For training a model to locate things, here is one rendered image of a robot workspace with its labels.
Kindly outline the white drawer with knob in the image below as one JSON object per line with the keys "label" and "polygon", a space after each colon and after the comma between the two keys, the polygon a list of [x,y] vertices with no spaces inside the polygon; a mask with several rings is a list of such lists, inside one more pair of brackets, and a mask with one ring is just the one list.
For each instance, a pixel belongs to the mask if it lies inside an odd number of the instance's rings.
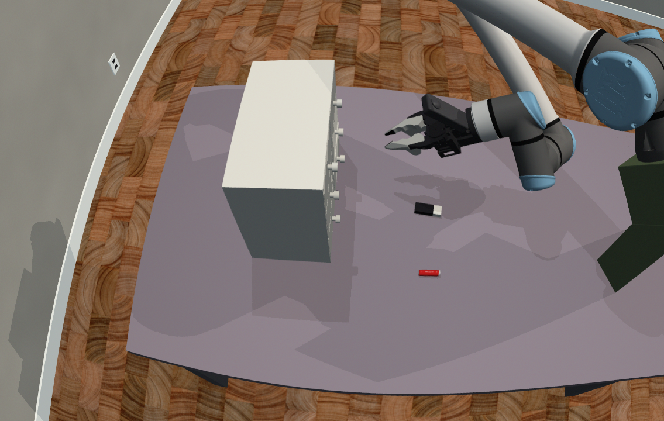
{"label": "white drawer with knob", "polygon": [[339,169],[339,163],[332,162],[332,164],[330,164],[330,155],[331,155],[331,142],[330,142],[330,125],[329,125],[329,128],[328,128],[328,141],[327,141],[327,148],[326,148],[326,160],[325,160],[324,187],[323,187],[325,212],[326,212],[327,199],[328,199],[329,170],[338,171],[338,169]]}

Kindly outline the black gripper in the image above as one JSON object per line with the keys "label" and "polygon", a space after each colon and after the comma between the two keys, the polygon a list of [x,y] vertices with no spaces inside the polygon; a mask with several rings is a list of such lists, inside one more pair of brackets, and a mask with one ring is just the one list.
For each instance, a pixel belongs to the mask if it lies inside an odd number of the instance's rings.
{"label": "black gripper", "polygon": [[[441,158],[461,154],[461,147],[483,142],[474,128],[471,108],[466,108],[465,112],[469,128],[464,133],[454,130],[444,123],[437,122],[434,118],[426,116],[423,111],[414,113],[385,132],[385,136],[388,136],[402,131],[410,138],[391,141],[385,148],[408,151],[415,156],[422,154],[422,149],[431,149],[431,147],[435,147]],[[421,132],[424,132],[426,136],[423,136]],[[454,154],[444,155],[451,151],[454,151]]]}

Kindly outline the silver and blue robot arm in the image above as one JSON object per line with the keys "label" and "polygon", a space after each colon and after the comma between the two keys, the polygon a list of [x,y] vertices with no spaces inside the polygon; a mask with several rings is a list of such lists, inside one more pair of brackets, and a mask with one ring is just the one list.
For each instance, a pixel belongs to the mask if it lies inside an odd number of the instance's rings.
{"label": "silver and blue robot arm", "polygon": [[635,129],[638,161],[664,160],[664,41],[656,29],[616,38],[538,0],[448,1],[470,22],[513,93],[474,102],[471,114],[483,142],[509,137],[522,188],[553,186],[576,141],[512,36],[570,74],[601,123]]}

